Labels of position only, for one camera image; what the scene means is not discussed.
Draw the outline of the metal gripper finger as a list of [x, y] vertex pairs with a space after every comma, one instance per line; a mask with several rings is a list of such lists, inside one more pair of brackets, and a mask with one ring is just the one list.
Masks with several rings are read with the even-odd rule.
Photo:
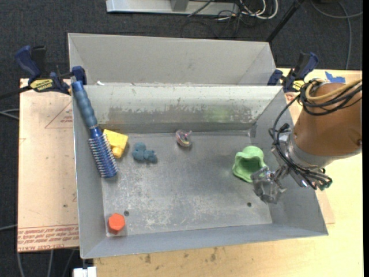
[[265, 181], [261, 183], [261, 200], [265, 203], [277, 204], [281, 196], [287, 191], [280, 181]]
[[264, 166], [251, 175], [254, 193], [258, 197], [268, 197], [270, 195], [270, 179], [268, 177], [269, 174], [269, 168], [267, 166]]

